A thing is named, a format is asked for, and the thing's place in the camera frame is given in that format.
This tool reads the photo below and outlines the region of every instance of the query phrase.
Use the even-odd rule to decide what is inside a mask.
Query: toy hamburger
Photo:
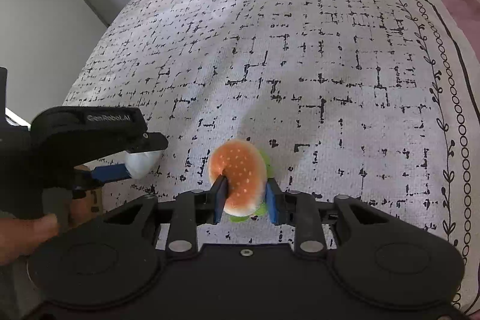
[[[267,169],[253,144],[232,139],[218,147],[208,160],[210,183],[213,184],[219,175],[224,175],[229,184],[226,213],[249,216],[260,207],[265,198]]]

